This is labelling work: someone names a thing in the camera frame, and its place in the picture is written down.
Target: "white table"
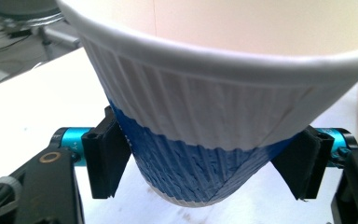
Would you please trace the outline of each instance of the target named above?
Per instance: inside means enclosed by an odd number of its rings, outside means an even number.
[[[0,176],[46,148],[61,127],[94,127],[108,105],[83,49],[0,84]],[[358,136],[358,84],[313,122]],[[76,168],[86,223],[333,223],[330,203],[341,172],[327,169],[317,200],[296,201],[269,163],[228,199],[204,208],[167,203],[144,182],[133,158],[117,197],[93,200]]]

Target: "blue cup bottom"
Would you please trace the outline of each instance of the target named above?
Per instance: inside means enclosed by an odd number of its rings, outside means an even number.
[[[205,206],[224,200],[294,138],[247,150],[191,146],[152,133],[112,103],[111,106],[145,180],[159,195],[183,206]]]

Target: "paper cup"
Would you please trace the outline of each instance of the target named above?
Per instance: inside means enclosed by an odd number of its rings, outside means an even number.
[[[81,36],[142,175],[182,206],[224,200],[358,81],[358,50],[287,56],[205,47],[66,2],[62,12]]]

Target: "cup rim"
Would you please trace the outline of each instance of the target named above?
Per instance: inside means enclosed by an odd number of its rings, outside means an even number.
[[[148,35],[91,16],[81,4],[71,0],[59,0],[58,4],[81,38],[92,40],[120,57],[184,76],[263,86],[331,85],[358,80],[358,49],[322,56],[213,49]]]

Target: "white table surface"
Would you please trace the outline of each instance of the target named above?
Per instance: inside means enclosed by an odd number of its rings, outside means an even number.
[[[0,84],[0,176],[46,148],[61,127],[94,127],[108,105],[83,49]],[[358,136],[358,84],[314,127]],[[93,200],[87,170],[76,168],[86,223],[333,223],[330,203],[340,171],[327,169],[317,200],[296,201],[269,163],[228,199],[204,208],[164,201],[144,182],[133,158],[117,197]]]

